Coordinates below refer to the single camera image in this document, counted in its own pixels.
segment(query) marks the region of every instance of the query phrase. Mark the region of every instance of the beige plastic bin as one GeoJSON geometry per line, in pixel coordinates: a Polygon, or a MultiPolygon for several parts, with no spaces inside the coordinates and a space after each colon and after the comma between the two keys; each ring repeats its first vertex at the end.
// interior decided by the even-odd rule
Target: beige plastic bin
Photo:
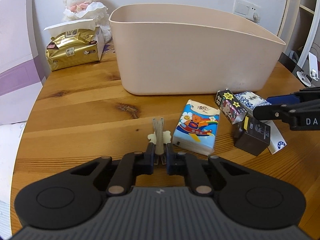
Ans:
{"type": "Polygon", "coordinates": [[[137,95],[257,91],[285,43],[240,16],[178,4],[132,4],[111,14],[123,87],[137,95]]]}

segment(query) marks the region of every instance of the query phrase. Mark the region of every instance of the wood knot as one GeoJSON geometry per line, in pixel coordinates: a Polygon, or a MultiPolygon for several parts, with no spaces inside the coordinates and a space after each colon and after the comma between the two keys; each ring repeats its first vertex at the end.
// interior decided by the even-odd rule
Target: wood knot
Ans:
{"type": "Polygon", "coordinates": [[[52,94],[52,97],[63,97],[65,95],[65,92],[64,91],[58,91],[56,93],[53,93],[52,94]]]}
{"type": "Polygon", "coordinates": [[[121,103],[118,103],[117,106],[116,106],[118,109],[120,109],[121,111],[125,111],[125,112],[128,112],[132,115],[132,117],[134,119],[138,119],[138,108],[133,106],[133,105],[128,105],[128,104],[121,104],[121,103]]]}
{"type": "Polygon", "coordinates": [[[121,78],[120,78],[120,73],[118,72],[118,73],[108,74],[108,75],[106,76],[106,79],[107,79],[108,81],[120,80],[120,79],[121,79],[121,78]]]}

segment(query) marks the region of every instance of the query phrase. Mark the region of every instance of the wood grain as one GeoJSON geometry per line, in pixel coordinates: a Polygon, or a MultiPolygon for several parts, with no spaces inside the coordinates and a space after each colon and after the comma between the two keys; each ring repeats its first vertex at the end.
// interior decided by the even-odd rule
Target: wood grain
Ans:
{"type": "MultiPolygon", "coordinates": [[[[258,94],[287,94],[302,88],[280,63],[258,94]]],[[[164,129],[174,131],[188,99],[215,106],[214,95],[136,96],[121,85],[116,55],[107,53],[97,64],[51,73],[27,122],[20,143],[11,193],[12,232],[21,228],[13,202],[24,186],[102,155],[115,159],[145,150],[153,132],[151,119],[164,117],[164,129]]],[[[275,155],[265,150],[258,157],[233,146],[232,126],[221,115],[215,153],[223,158],[287,181],[306,196],[307,208],[300,227],[320,237],[320,143],[317,131],[290,131],[276,121],[288,146],[275,155]]],[[[168,176],[157,167],[137,185],[183,185],[180,176],[168,176]]]]}

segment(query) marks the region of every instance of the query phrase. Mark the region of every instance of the small plush toy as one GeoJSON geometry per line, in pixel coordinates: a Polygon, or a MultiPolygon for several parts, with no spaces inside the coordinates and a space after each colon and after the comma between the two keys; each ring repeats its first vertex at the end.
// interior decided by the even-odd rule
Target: small plush toy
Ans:
{"type": "Polygon", "coordinates": [[[63,0],[66,9],[64,22],[81,19],[95,19],[96,26],[100,26],[105,43],[111,39],[108,8],[102,0],[63,0]]]}

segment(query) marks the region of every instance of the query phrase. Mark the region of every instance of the pocket tissue pack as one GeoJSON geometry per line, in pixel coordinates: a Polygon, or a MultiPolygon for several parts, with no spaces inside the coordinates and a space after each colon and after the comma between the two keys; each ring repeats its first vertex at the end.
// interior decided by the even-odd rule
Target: pocket tissue pack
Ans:
{"type": "Polygon", "coordinates": [[[173,133],[172,143],[189,151],[210,155],[214,152],[219,115],[218,109],[188,100],[173,133]]]}
{"type": "MultiPolygon", "coordinates": [[[[247,109],[248,115],[253,117],[253,110],[256,106],[266,106],[271,105],[262,97],[259,97],[255,93],[250,91],[236,94],[235,97],[242,103],[242,105],[247,109]]],[[[280,131],[276,127],[275,123],[271,120],[262,121],[263,123],[270,126],[270,145],[268,146],[271,154],[275,154],[287,145],[284,138],[282,137],[280,131]]]]}
{"type": "Polygon", "coordinates": [[[101,59],[104,39],[94,19],[65,22],[44,30],[52,37],[45,51],[52,71],[101,59]]]}

